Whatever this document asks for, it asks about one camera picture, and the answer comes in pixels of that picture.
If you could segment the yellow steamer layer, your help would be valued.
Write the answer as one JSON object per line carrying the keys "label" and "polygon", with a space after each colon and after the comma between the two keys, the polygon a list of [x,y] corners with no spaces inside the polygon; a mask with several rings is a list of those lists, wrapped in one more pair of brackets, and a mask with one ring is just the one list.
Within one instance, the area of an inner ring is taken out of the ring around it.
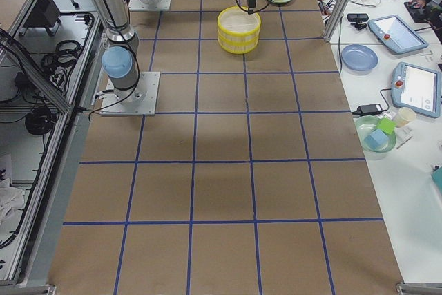
{"label": "yellow steamer layer", "polygon": [[254,37],[253,39],[247,41],[232,41],[221,35],[218,36],[218,43],[221,48],[228,53],[237,55],[251,52],[256,48],[258,42],[259,37]]}
{"label": "yellow steamer layer", "polygon": [[243,8],[233,6],[218,15],[217,25],[222,32],[243,37],[259,31],[261,18],[259,14],[249,14]]}

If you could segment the black webcam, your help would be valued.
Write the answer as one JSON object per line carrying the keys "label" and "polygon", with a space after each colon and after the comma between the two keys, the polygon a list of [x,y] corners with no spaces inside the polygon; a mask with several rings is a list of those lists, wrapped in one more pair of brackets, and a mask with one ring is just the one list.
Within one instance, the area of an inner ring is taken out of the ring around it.
{"label": "black webcam", "polygon": [[367,27],[369,17],[366,13],[348,13],[347,20],[357,31],[360,31]]}

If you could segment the blue plate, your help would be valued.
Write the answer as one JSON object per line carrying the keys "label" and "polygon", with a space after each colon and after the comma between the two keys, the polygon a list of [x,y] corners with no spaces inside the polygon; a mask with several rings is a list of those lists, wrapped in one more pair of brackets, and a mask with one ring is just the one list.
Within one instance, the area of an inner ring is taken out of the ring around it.
{"label": "blue plate", "polygon": [[343,48],[341,57],[344,64],[357,72],[368,72],[378,64],[376,53],[369,47],[360,44],[351,44]]}

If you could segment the upper teach pendant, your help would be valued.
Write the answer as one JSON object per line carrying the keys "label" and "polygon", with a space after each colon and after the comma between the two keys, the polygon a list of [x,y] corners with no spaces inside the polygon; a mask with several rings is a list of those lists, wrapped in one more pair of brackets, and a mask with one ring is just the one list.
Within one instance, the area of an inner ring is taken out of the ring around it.
{"label": "upper teach pendant", "polygon": [[405,54],[428,47],[428,43],[398,15],[370,19],[367,25],[393,53]]}

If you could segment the teach pendant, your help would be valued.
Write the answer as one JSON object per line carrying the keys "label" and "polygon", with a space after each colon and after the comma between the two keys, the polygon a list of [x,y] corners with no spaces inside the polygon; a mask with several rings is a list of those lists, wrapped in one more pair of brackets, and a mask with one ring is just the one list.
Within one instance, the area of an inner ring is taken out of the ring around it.
{"label": "teach pendant", "polygon": [[428,43],[398,15],[370,19],[367,25],[393,53],[405,54],[428,47]]}
{"label": "teach pendant", "polygon": [[392,74],[391,97],[396,107],[438,118],[441,115],[441,73],[400,62]]}

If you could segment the black power adapter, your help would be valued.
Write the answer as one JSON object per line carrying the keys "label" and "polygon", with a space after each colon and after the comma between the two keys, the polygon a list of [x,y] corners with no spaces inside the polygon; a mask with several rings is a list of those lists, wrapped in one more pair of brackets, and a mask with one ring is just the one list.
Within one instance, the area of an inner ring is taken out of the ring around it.
{"label": "black power adapter", "polygon": [[379,115],[383,112],[383,108],[380,104],[364,104],[352,111],[352,115],[355,116],[366,116],[366,115]]}

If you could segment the lower teach pendant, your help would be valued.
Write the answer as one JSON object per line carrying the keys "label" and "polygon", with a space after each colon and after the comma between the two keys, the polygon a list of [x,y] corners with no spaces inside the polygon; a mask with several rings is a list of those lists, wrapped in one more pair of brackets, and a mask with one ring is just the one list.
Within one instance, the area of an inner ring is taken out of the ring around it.
{"label": "lower teach pendant", "polygon": [[392,74],[391,97],[396,107],[438,118],[441,115],[441,73],[400,62]]}

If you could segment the green cube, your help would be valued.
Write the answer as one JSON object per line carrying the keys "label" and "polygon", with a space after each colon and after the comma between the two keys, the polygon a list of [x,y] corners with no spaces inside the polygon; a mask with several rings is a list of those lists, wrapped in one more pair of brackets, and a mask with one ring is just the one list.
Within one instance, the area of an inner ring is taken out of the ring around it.
{"label": "green cube", "polygon": [[395,122],[386,117],[380,119],[377,124],[377,128],[387,135],[391,135],[394,132],[395,127]]}

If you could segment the blue cube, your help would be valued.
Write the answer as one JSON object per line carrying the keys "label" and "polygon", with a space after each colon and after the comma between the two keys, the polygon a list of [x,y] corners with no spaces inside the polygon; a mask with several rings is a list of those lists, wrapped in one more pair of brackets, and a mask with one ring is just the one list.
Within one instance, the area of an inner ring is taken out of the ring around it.
{"label": "blue cube", "polygon": [[389,142],[387,134],[380,129],[372,131],[364,140],[363,143],[371,151],[379,151],[386,147]]}

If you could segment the paper cup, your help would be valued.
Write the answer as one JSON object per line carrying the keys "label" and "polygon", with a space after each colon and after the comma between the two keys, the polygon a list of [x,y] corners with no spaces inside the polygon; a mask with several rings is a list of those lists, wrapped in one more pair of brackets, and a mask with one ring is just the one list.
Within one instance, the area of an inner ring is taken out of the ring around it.
{"label": "paper cup", "polygon": [[394,116],[393,122],[396,127],[401,128],[416,119],[416,113],[409,107],[401,107]]}

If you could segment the white cloth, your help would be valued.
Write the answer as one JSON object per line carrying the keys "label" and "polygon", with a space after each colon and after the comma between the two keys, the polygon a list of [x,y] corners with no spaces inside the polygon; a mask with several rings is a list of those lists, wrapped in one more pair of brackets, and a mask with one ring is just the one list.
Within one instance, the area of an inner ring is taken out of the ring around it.
{"label": "white cloth", "polygon": [[25,191],[12,185],[12,157],[1,156],[1,222],[14,216],[24,208]]}

